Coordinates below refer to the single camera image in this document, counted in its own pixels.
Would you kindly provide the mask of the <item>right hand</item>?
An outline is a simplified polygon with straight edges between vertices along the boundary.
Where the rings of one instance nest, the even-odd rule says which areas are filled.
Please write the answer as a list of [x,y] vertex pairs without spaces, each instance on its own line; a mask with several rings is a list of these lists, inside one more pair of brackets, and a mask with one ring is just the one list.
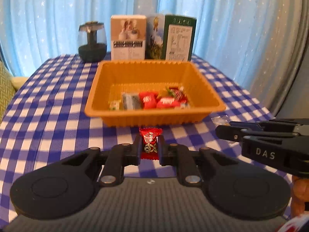
[[292,176],[291,215],[308,214],[309,180]]

